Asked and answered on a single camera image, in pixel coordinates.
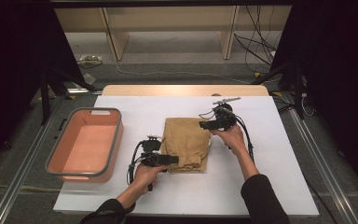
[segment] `white table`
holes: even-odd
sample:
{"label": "white table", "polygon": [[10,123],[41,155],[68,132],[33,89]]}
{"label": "white table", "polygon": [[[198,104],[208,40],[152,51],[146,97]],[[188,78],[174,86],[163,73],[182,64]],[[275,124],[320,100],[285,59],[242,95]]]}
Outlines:
{"label": "white table", "polygon": [[[211,96],[99,96],[95,107],[115,107],[122,113],[124,134],[109,182],[64,183],[54,206],[66,214],[95,211],[126,187],[128,165],[136,145],[149,133],[162,135],[165,118],[209,112]],[[231,102],[254,145],[255,164],[267,175],[285,212],[291,217],[316,217],[319,212],[271,97],[245,96]],[[137,202],[132,216],[243,217],[249,213],[240,195],[243,177],[235,156],[212,137],[207,168],[198,174],[159,174],[158,184]]]}

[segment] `brown garment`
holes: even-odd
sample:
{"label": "brown garment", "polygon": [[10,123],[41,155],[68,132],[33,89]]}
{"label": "brown garment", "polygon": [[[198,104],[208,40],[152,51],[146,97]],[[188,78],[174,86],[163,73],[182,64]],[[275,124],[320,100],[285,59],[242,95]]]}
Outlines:
{"label": "brown garment", "polygon": [[162,154],[179,156],[170,172],[204,171],[211,134],[203,130],[197,118],[167,118],[161,142]]}

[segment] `human arm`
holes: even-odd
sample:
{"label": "human arm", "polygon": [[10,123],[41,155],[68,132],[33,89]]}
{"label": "human arm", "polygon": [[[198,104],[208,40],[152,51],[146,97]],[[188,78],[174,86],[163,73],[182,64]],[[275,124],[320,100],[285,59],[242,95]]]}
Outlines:
{"label": "human arm", "polygon": [[147,186],[155,185],[157,174],[166,169],[168,166],[149,167],[139,164],[133,182],[119,196],[105,201],[97,211],[84,217],[80,223],[121,223],[125,215],[135,208],[135,202],[147,193]]}
{"label": "human arm", "polygon": [[261,175],[252,161],[243,139],[243,132],[237,124],[230,130],[221,132],[211,130],[219,135],[225,145],[231,148],[241,167],[245,183],[241,196],[248,208],[253,223],[290,223],[275,192],[265,175]]}

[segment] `person's left hand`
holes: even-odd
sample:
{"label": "person's left hand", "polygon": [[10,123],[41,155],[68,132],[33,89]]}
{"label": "person's left hand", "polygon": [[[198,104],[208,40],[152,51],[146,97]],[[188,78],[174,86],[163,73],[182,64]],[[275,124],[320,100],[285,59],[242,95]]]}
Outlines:
{"label": "person's left hand", "polygon": [[167,170],[168,168],[168,165],[150,167],[140,163],[136,168],[135,177],[132,184],[143,189],[144,194],[146,194],[147,186],[149,184],[152,184],[152,186],[156,184],[157,174],[163,170]]}

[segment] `orange container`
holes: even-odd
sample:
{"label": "orange container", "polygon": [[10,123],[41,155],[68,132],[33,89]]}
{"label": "orange container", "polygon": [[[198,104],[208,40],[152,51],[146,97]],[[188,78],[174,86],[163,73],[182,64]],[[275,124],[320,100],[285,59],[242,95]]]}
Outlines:
{"label": "orange container", "polygon": [[121,113],[115,108],[75,110],[48,157],[47,171],[63,181],[108,181],[123,130]]}

